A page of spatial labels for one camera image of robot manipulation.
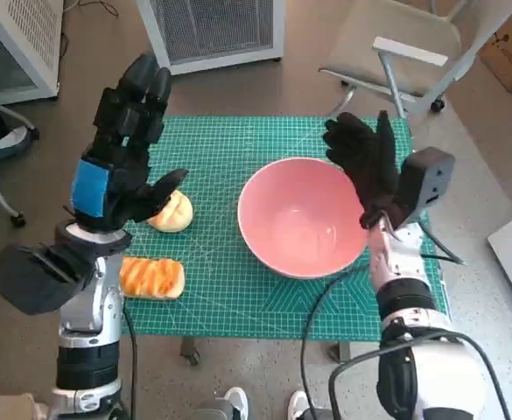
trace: pink bowl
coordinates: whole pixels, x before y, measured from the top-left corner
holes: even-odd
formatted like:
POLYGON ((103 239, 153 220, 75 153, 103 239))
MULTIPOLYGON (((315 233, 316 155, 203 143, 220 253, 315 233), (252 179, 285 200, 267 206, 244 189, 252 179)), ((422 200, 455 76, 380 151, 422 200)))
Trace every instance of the pink bowl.
POLYGON ((364 250, 362 206, 353 183, 327 162, 306 157, 264 166, 246 183, 238 224, 254 255, 300 279, 343 270, 364 250))

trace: table leg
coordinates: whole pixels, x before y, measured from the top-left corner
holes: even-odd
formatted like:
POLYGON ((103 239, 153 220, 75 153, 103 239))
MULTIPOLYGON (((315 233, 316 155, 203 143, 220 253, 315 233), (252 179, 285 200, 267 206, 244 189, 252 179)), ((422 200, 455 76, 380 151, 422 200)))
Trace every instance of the table leg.
POLYGON ((327 355, 336 363, 351 360, 351 342, 338 341, 327 349, 327 355))
POLYGON ((195 337, 182 337, 179 355, 185 358, 191 366, 197 366, 201 363, 200 353, 195 347, 195 337))

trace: shoe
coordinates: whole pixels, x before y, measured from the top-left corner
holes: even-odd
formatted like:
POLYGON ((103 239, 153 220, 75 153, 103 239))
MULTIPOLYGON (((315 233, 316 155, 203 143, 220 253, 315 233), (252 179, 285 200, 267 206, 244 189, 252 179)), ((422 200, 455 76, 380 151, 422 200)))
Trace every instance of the shoe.
POLYGON ((310 408, 308 397, 305 391, 296 391, 289 401, 289 408, 287 409, 287 420, 297 420, 310 408))
POLYGON ((235 409, 240 411, 240 420, 248 420, 248 396, 242 388, 233 387, 224 395, 235 409))

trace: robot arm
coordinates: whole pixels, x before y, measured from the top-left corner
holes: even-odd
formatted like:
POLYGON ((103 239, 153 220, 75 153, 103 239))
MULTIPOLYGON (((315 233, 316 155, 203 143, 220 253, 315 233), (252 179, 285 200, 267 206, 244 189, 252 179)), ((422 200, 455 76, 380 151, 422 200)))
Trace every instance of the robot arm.
MULTIPOLYGON (((380 348, 454 332, 436 309, 420 254, 423 232, 415 222, 444 195, 454 158, 429 147, 407 157, 398 175, 385 112, 376 132, 350 114, 328 121, 326 128, 326 154, 351 178, 364 208, 361 225, 369 231, 370 272, 382 320, 380 348)), ((330 393, 341 371, 330 378, 330 393)), ((438 336, 380 356, 376 391, 398 420, 470 420, 480 412, 485 383, 465 346, 438 336)), ((332 409, 339 419, 333 399, 332 409)))
MULTIPOLYGON (((435 309, 420 255, 422 230, 411 223, 390 232, 381 218, 370 230, 370 271, 382 341, 393 346, 433 331, 454 331, 435 309)), ((485 399, 479 363, 464 344, 432 339, 380 357, 378 398, 395 419, 471 420, 485 399)))
POLYGON ((49 419, 123 419, 117 409, 127 220, 143 221, 167 203, 187 170, 154 185, 149 146, 160 138, 170 94, 170 72, 139 57, 106 88, 95 117, 95 140, 73 182, 74 220, 60 223, 52 246, 10 245, 0 253, 0 294, 35 315, 60 309, 56 387, 49 419))

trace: blue band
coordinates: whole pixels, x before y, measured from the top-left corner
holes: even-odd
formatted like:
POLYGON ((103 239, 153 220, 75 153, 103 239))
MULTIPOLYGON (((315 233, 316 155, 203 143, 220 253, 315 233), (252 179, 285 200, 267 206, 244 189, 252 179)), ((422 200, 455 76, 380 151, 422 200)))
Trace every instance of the blue band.
POLYGON ((108 179, 108 170, 81 160, 73 180, 73 208, 91 217, 103 217, 108 179))

